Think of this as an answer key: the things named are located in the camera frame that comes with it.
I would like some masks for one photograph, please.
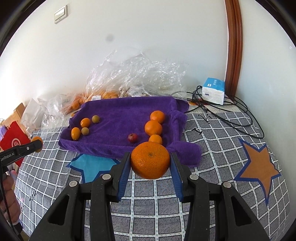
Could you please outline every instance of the human hand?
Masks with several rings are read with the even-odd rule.
[[[6,196],[6,201],[7,201],[11,221],[12,223],[16,223],[20,216],[20,205],[17,201],[14,191],[12,190],[13,182],[14,182],[13,178],[11,176],[7,176],[6,179],[3,181],[3,187],[5,191],[5,196]],[[1,201],[0,208],[4,213],[4,217],[7,220],[9,220],[8,214],[6,212],[4,200]]]

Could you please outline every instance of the red fruit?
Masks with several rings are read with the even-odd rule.
[[[130,143],[135,143],[138,141],[138,135],[136,133],[132,133],[128,135],[128,141]]]

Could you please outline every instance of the light switch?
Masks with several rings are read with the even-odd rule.
[[[54,13],[54,23],[57,24],[62,19],[68,16],[68,7],[65,5]]]

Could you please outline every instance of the silver rivet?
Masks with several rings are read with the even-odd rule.
[[[230,182],[224,182],[223,186],[226,188],[231,188],[231,183]]]
[[[69,186],[70,187],[75,187],[77,185],[77,182],[76,181],[71,181],[70,183],[69,183]]]
[[[103,180],[109,180],[111,178],[111,175],[110,174],[104,174],[103,176],[102,176],[102,179]]]
[[[198,175],[196,175],[196,174],[191,174],[189,177],[190,177],[191,180],[197,180],[198,179]]]

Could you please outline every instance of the barcode label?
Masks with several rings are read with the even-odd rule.
[[[145,93],[141,92],[141,91],[136,91],[131,93],[131,97],[142,97],[142,96],[146,96]]]
[[[91,100],[100,100],[101,96],[100,95],[94,95]]]

